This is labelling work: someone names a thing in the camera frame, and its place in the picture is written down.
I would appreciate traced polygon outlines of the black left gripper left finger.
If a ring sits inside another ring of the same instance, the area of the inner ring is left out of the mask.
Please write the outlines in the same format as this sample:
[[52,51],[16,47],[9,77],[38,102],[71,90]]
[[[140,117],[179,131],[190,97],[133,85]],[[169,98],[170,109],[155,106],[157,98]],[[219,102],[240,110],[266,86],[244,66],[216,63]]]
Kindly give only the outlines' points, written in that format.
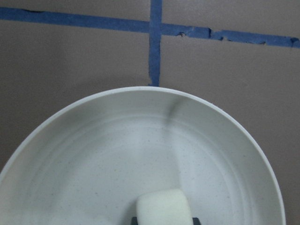
[[131,218],[131,225],[138,225],[137,217]]

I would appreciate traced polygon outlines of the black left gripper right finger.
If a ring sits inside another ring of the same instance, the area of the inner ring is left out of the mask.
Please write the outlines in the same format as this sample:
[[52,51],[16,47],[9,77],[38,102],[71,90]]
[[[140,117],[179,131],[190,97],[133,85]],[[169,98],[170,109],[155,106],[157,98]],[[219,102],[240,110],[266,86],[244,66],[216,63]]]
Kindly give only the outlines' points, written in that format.
[[193,220],[193,225],[201,225],[199,218],[193,217],[192,220]]

